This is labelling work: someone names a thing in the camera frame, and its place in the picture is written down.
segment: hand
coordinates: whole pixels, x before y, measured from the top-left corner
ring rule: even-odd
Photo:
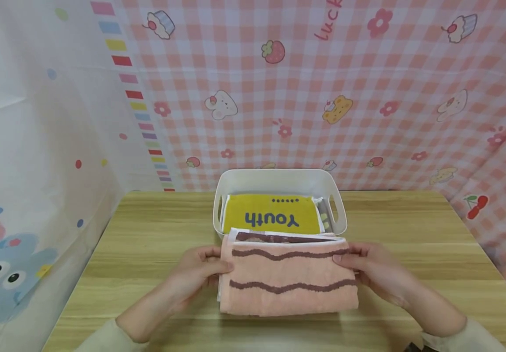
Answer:
[[[233,264],[220,260],[220,251],[215,245],[189,249],[167,279],[157,286],[155,290],[163,291],[172,301],[173,312],[188,307],[202,287],[216,287],[219,274],[233,270]]]
[[[214,245],[186,251],[169,276],[127,308],[116,324],[134,342],[147,342],[161,322],[182,311],[206,285],[217,285],[218,275],[229,273],[233,264],[220,260]]]
[[[464,329],[466,316],[434,289],[421,283],[377,243],[349,243],[350,254],[333,256],[340,266],[358,270],[357,279],[383,300],[404,308],[434,336],[453,336]]]
[[[335,255],[333,261],[358,271],[357,280],[383,300],[409,308],[411,295],[420,289],[419,280],[378,243],[349,242],[350,254]]]

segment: yellow towel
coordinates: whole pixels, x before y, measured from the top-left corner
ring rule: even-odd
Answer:
[[[227,196],[223,232],[239,229],[319,234],[319,212],[312,197],[271,194]]]

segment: pink towel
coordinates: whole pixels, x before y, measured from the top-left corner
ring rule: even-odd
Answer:
[[[231,229],[221,259],[235,269],[220,277],[220,311],[278,316],[357,308],[354,272],[331,258],[348,251],[342,237]]]

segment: sleeve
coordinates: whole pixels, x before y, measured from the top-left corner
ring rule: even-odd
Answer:
[[[116,319],[110,319],[100,329],[90,335],[75,351],[142,352],[148,344],[133,342],[126,332],[116,325]]]
[[[468,318],[464,329],[449,337],[421,333],[423,344],[438,352],[483,351],[506,352],[506,348],[480,323]]]

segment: white plastic basket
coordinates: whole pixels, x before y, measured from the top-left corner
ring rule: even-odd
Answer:
[[[228,170],[220,177],[214,200],[214,229],[223,238],[220,216],[228,194],[298,194],[323,197],[336,235],[347,229],[347,215],[339,189],[330,173],[320,169],[247,169]],[[333,198],[338,218],[331,211]]]

